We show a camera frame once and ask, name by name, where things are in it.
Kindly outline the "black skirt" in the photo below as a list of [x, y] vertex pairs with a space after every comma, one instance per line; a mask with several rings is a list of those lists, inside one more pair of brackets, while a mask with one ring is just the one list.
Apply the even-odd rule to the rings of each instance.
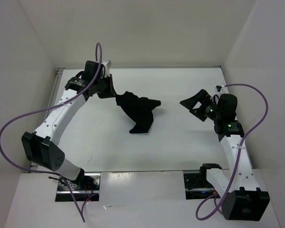
[[129, 133], [148, 133], [154, 121], [153, 110], [161, 105], [161, 101], [138, 97], [128, 91], [122, 95], [116, 95], [115, 99], [117, 106], [120, 106], [125, 114], [135, 122], [135, 126], [129, 130]]

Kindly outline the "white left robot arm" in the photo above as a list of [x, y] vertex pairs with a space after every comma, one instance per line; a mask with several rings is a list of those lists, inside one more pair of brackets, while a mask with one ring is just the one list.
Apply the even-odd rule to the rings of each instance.
[[74, 115], [90, 97], [94, 94], [100, 99], [115, 97], [110, 66], [109, 60], [101, 64], [87, 61], [85, 69], [65, 85], [59, 108], [54, 109], [34, 132], [25, 132], [21, 138], [29, 161], [64, 176], [74, 190], [81, 189], [92, 179], [66, 159], [58, 144]]

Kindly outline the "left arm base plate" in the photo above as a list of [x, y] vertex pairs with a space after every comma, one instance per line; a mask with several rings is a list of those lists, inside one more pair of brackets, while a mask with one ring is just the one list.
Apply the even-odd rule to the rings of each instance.
[[[85, 176], [89, 177], [89, 182], [84, 183], [81, 187], [78, 187], [68, 180], [75, 199], [79, 202], [84, 202], [85, 200], [99, 201], [101, 173], [90, 172], [86, 173]], [[71, 193], [65, 182], [61, 178], [55, 178], [55, 180], [58, 180], [55, 202], [73, 201]]]

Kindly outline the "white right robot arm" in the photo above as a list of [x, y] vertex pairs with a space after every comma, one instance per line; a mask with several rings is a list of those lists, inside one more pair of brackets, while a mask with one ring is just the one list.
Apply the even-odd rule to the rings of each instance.
[[226, 154], [231, 177], [227, 177], [222, 167], [215, 163], [204, 163], [198, 175], [199, 183], [208, 187], [212, 185], [220, 196], [215, 209], [205, 217], [206, 220], [217, 211], [221, 211], [226, 220], [260, 221], [270, 202], [267, 191], [261, 189], [255, 179], [248, 156], [241, 123], [236, 119], [238, 99], [225, 93], [222, 89], [211, 96], [204, 89], [196, 95], [180, 101], [180, 105], [201, 121], [210, 119], [214, 123], [214, 131]]

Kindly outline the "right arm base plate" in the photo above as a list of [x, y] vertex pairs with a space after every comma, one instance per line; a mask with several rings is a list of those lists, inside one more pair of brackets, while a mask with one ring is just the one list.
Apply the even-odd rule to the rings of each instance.
[[205, 199], [217, 193], [214, 187], [201, 178], [198, 171], [183, 172], [185, 197], [187, 200]]

